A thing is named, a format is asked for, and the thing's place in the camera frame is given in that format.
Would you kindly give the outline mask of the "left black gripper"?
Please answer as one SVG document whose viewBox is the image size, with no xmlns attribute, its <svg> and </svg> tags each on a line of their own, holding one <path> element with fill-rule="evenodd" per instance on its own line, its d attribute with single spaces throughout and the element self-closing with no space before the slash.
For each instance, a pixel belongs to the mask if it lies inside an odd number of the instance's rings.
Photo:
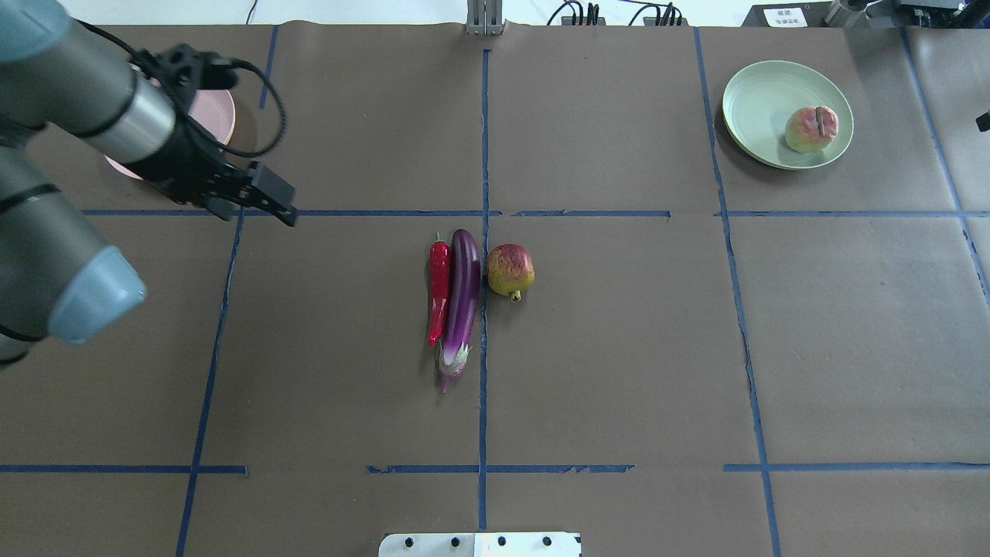
<svg viewBox="0 0 990 557">
<path fill-rule="evenodd" d="M 234 168 L 220 148 L 203 136 L 204 129 L 179 118 L 163 146 L 131 172 L 180 205 L 192 205 L 223 220 L 248 216 L 273 217 L 296 226 L 295 188 L 262 162 L 250 163 L 250 176 Z"/>
</svg>

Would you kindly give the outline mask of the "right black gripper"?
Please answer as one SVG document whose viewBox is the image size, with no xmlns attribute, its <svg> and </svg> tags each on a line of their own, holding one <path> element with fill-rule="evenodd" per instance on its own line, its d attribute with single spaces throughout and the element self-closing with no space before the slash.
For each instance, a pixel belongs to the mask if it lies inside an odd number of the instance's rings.
<svg viewBox="0 0 990 557">
<path fill-rule="evenodd" d="M 987 132 L 990 130 L 990 113 L 985 112 L 978 117 L 976 117 L 977 129 L 980 132 Z"/>
</svg>

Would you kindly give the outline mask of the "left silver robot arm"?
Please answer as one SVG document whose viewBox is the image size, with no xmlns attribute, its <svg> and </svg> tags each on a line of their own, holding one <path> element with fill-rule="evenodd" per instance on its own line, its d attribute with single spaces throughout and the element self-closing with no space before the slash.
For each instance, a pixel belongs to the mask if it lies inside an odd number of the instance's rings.
<svg viewBox="0 0 990 557">
<path fill-rule="evenodd" d="M 236 149 L 193 116 L 196 95 L 258 75 L 280 116 L 270 144 Z M 57 1 L 2 3 L 2 366 L 47 338 L 79 345 L 140 306 L 133 265 L 63 192 L 81 149 L 38 149 L 61 130 L 180 206 L 220 219 L 254 208 L 293 226 L 294 188 L 262 165 L 283 139 L 282 96 L 253 63 L 178 43 L 138 50 Z"/>
</svg>

